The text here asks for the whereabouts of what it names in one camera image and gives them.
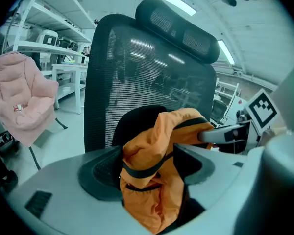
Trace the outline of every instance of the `floor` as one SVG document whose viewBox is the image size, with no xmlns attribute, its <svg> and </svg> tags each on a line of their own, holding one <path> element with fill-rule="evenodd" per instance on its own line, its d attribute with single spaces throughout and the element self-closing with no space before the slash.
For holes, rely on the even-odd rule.
<svg viewBox="0 0 294 235">
<path fill-rule="evenodd" d="M 85 91 L 81 91 L 82 105 Z M 40 135 L 32 146 L 41 168 L 57 160 L 84 153 L 84 109 L 75 112 L 75 95 L 70 94 L 59 101 L 60 109 L 55 110 L 60 122 L 68 128 L 64 130 L 56 121 Z M 19 185 L 37 172 L 33 157 L 27 147 L 19 144 L 19 150 L 4 156 L 7 168 L 16 172 Z"/>
</svg>

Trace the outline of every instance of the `ceiling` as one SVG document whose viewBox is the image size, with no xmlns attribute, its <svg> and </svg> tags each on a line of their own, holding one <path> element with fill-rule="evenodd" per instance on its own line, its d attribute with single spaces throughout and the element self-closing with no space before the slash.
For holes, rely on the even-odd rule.
<svg viewBox="0 0 294 235">
<path fill-rule="evenodd" d="M 134 17 L 142 0 L 78 0 L 92 19 L 120 13 Z M 279 84 L 294 67 L 294 24 L 278 0 L 237 0 L 236 7 L 220 0 L 182 0 L 197 12 L 181 16 L 223 39 L 235 63 L 246 74 Z M 218 62 L 226 61 L 221 53 Z"/>
</svg>

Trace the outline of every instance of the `black vent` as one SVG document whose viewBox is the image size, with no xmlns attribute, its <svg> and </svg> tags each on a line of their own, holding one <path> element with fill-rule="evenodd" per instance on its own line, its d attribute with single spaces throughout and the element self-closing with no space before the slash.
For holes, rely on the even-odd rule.
<svg viewBox="0 0 294 235">
<path fill-rule="evenodd" d="M 50 192 L 38 190 L 25 205 L 25 208 L 35 217 L 40 218 L 51 196 Z"/>
<path fill-rule="evenodd" d="M 96 164 L 93 169 L 93 175 L 99 182 L 112 187 L 119 187 L 119 175 L 122 169 L 123 161 L 120 153 L 114 152 L 108 158 Z"/>
<path fill-rule="evenodd" d="M 172 26 L 171 19 L 163 12 L 160 12 L 159 9 L 156 9 L 152 13 L 150 21 L 161 28 L 164 32 L 168 32 Z"/>
<path fill-rule="evenodd" d="M 242 168 L 244 164 L 242 162 L 235 162 L 233 165 Z"/>
<path fill-rule="evenodd" d="M 203 56 L 208 54 L 210 48 L 210 40 L 207 37 L 198 35 L 190 30 L 185 31 L 183 43 Z"/>
</svg>

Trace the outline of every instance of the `chair seat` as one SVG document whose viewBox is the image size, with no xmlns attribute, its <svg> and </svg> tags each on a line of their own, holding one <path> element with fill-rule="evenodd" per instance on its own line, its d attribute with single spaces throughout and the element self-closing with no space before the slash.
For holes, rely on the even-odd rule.
<svg viewBox="0 0 294 235">
<path fill-rule="evenodd" d="M 16 124 L 21 129 L 34 129 L 53 111 L 54 98 L 33 96 L 17 114 Z"/>
</svg>

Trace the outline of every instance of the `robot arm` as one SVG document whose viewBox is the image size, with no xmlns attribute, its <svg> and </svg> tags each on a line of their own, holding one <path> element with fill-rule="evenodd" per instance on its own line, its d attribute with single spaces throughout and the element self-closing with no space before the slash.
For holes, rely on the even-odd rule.
<svg viewBox="0 0 294 235">
<path fill-rule="evenodd" d="M 273 101 L 261 89 L 247 102 L 244 110 L 236 113 L 236 124 L 201 132 L 198 140 L 214 143 L 222 152 L 248 152 L 259 145 L 262 134 L 273 124 L 278 114 Z"/>
</svg>

